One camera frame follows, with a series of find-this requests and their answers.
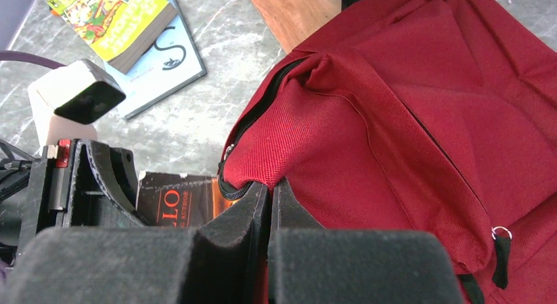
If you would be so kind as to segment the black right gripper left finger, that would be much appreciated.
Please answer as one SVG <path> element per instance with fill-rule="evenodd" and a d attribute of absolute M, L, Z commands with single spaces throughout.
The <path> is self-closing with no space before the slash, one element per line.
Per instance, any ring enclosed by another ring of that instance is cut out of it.
<path fill-rule="evenodd" d="M 200 228 L 54 228 L 35 237 L 2 303 L 263 303 L 267 187 Z"/>

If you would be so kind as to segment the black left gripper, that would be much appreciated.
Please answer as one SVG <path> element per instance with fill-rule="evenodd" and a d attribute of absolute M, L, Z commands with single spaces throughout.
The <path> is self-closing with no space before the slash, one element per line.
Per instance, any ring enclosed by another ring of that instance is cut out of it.
<path fill-rule="evenodd" d="M 1 140 L 2 259 L 23 254 L 32 238 L 64 214 L 66 227 L 146 226 L 135 208 L 132 151 L 76 139 L 61 139 L 45 150 L 36 158 Z"/>

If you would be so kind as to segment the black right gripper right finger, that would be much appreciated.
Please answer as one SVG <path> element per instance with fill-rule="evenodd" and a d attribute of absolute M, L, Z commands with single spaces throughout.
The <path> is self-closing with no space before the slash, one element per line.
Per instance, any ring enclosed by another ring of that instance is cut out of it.
<path fill-rule="evenodd" d="M 272 199 L 271 303 L 462 303 L 439 240 L 413 230 L 324 228 L 283 179 Z"/>

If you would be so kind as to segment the dark DiCamillo book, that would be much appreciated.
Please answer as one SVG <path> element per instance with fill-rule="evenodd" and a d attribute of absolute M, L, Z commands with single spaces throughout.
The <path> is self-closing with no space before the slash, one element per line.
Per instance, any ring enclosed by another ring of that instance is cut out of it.
<path fill-rule="evenodd" d="M 142 171 L 135 207 L 147 224 L 201 227 L 234 205 L 224 198 L 216 177 Z"/>

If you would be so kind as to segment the red backpack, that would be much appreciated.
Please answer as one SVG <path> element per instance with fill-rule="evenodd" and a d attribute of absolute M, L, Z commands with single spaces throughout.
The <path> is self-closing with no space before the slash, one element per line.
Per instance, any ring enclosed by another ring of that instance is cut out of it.
<path fill-rule="evenodd" d="M 224 196 L 437 236 L 467 303 L 556 302 L 556 52 L 495 0 L 358 0 L 256 91 Z"/>

